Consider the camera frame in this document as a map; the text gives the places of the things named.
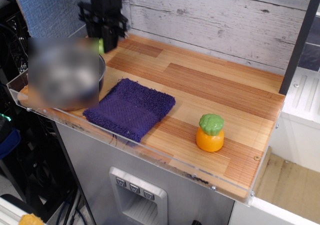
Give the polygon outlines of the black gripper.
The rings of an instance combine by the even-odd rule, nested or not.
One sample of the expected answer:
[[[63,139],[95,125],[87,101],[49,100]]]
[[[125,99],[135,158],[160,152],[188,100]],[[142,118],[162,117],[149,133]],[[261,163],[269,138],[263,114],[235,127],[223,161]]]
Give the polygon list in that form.
[[[79,19],[86,24],[90,38],[102,38],[105,53],[115,49],[118,38],[126,37],[128,19],[122,14],[124,0],[79,2]]]

